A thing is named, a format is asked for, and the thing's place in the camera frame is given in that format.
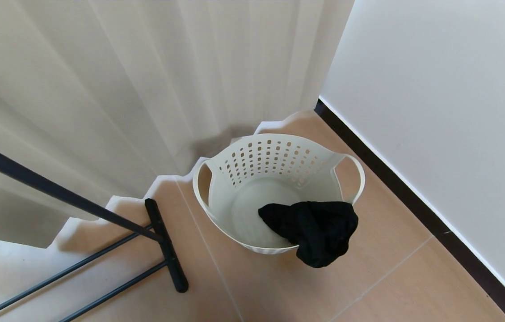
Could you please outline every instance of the basket bottom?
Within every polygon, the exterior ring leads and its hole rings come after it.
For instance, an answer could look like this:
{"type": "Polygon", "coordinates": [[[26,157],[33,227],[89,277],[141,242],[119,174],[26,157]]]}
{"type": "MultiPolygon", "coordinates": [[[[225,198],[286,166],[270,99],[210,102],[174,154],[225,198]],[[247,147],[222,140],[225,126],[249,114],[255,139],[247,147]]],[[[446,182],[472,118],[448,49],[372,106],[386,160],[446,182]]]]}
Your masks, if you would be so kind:
{"type": "Polygon", "coordinates": [[[298,192],[287,182],[273,178],[259,178],[241,187],[233,199],[230,216],[236,239],[254,247],[293,246],[263,222],[258,209],[269,203],[290,205],[301,202],[298,192]]]}

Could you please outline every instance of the white wall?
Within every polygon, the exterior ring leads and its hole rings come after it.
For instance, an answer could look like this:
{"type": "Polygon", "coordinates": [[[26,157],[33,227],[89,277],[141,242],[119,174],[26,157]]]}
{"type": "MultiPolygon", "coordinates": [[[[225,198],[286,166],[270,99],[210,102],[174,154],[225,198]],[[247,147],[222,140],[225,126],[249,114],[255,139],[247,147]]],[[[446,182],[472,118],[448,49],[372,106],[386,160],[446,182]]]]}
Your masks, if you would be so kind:
{"type": "Polygon", "coordinates": [[[357,0],[320,98],[505,283],[505,2],[357,0]]]}

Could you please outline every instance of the basket handle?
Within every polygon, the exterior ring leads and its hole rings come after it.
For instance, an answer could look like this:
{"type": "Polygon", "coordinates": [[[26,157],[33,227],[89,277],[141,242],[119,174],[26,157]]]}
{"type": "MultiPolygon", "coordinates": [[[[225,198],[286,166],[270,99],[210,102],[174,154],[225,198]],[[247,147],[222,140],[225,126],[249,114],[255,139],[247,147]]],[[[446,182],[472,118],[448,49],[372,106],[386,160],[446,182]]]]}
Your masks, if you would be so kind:
{"type": "Polygon", "coordinates": [[[195,192],[195,197],[197,197],[197,201],[201,205],[201,207],[206,211],[209,212],[209,206],[208,206],[208,200],[209,200],[209,188],[211,186],[211,179],[212,179],[212,172],[209,166],[207,165],[207,169],[210,173],[210,179],[208,180],[207,183],[200,182],[199,179],[201,177],[201,170],[203,169],[203,166],[207,164],[207,161],[209,159],[206,159],[203,161],[196,169],[195,173],[193,173],[193,191],[195,192]],[[206,196],[204,199],[207,201],[203,200],[202,192],[207,192],[206,196]]]}
{"type": "MultiPolygon", "coordinates": [[[[356,202],[356,200],[358,200],[359,196],[362,195],[363,186],[366,183],[366,175],[365,175],[365,173],[363,171],[362,164],[358,161],[358,159],[356,159],[355,157],[353,157],[353,156],[351,156],[349,154],[345,154],[345,153],[340,153],[340,154],[344,156],[342,158],[342,160],[340,160],[340,162],[342,162],[346,158],[351,159],[352,162],[354,162],[355,166],[358,169],[358,173],[359,173],[359,176],[360,176],[360,186],[359,186],[358,192],[356,192],[356,194],[353,195],[351,198],[346,198],[346,200],[344,200],[345,202],[349,202],[351,204],[355,204],[355,202],[356,202]]],[[[338,164],[334,167],[334,172],[336,171],[336,167],[340,164],[340,162],[338,162],[338,164]]]]}

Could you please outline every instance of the beige curtain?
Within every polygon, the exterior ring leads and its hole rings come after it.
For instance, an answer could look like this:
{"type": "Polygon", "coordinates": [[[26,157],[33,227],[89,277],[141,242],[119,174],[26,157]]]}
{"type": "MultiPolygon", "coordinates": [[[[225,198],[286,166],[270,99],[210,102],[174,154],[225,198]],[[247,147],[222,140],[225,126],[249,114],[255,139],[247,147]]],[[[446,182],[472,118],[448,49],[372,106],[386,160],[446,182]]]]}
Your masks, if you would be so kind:
{"type": "MultiPolygon", "coordinates": [[[[143,196],[314,108],[352,3],[0,0],[0,152],[99,204],[143,196]]],[[[0,222],[47,231],[0,239],[47,245],[68,216],[91,219],[0,175],[0,222]]]]}

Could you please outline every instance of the black metal rack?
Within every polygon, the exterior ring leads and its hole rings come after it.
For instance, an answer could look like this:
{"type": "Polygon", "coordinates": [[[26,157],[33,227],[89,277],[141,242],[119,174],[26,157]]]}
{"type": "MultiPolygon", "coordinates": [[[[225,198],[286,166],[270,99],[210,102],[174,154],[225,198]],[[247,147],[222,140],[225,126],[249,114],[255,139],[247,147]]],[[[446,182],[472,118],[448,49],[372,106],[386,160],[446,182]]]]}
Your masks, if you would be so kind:
{"type": "Polygon", "coordinates": [[[146,227],[142,227],[130,220],[127,220],[126,218],[119,216],[118,214],[110,212],[110,210],[107,210],[106,208],[103,208],[102,206],[99,206],[98,204],[95,204],[90,200],[87,200],[84,197],[75,194],[72,191],[69,191],[68,189],[46,179],[45,177],[42,177],[41,175],[31,171],[30,169],[24,167],[23,165],[18,164],[17,162],[9,159],[8,157],[5,157],[1,153],[0,153],[0,172],[5,175],[8,175],[8,177],[11,177],[25,185],[35,188],[38,191],[44,192],[45,194],[50,195],[58,200],[61,200],[67,204],[71,204],[72,206],[75,206],[81,210],[89,212],[94,216],[103,218],[104,220],[122,226],[123,228],[126,228],[134,232],[131,235],[121,239],[120,241],[113,243],[112,245],[98,251],[93,255],[90,255],[88,258],[79,261],[79,263],[76,263],[72,267],[69,267],[64,271],[61,271],[60,273],[54,275],[53,277],[46,279],[42,283],[39,283],[34,287],[31,287],[26,291],[18,294],[17,296],[12,297],[11,299],[3,302],[2,304],[0,304],[0,310],[7,308],[8,306],[42,289],[43,287],[46,287],[47,285],[54,283],[55,281],[65,277],[69,273],[72,273],[73,271],[79,269],[80,267],[83,267],[87,263],[90,263],[91,261],[101,257],[102,255],[110,252],[113,249],[116,249],[117,247],[123,245],[124,243],[134,239],[136,236],[139,235],[145,236],[159,243],[159,246],[161,247],[161,252],[163,253],[164,257],[163,261],[161,261],[154,267],[151,267],[150,269],[140,274],[139,276],[135,277],[134,279],[128,281],[127,283],[121,285],[120,287],[114,289],[113,291],[107,293],[101,298],[98,298],[96,301],[91,302],[89,305],[84,306],[80,310],[74,312],[73,314],[70,314],[66,318],[63,318],[61,322],[68,322],[74,320],[75,318],[78,318],[79,316],[85,314],[86,312],[97,307],[98,305],[101,305],[103,302],[106,302],[107,300],[116,296],[122,291],[125,291],[129,287],[133,286],[134,284],[138,283],[139,281],[143,280],[144,278],[148,277],[152,273],[155,273],[156,271],[158,271],[163,267],[169,268],[171,279],[173,279],[173,285],[175,286],[175,289],[178,292],[185,293],[189,289],[189,283],[187,282],[187,278],[185,278],[183,269],[181,269],[181,263],[179,263],[177,255],[175,255],[175,249],[173,248],[173,243],[169,238],[169,234],[167,233],[167,229],[165,228],[165,223],[161,218],[161,214],[159,212],[159,208],[155,200],[153,199],[145,200],[145,206],[151,224],[146,227]]]}

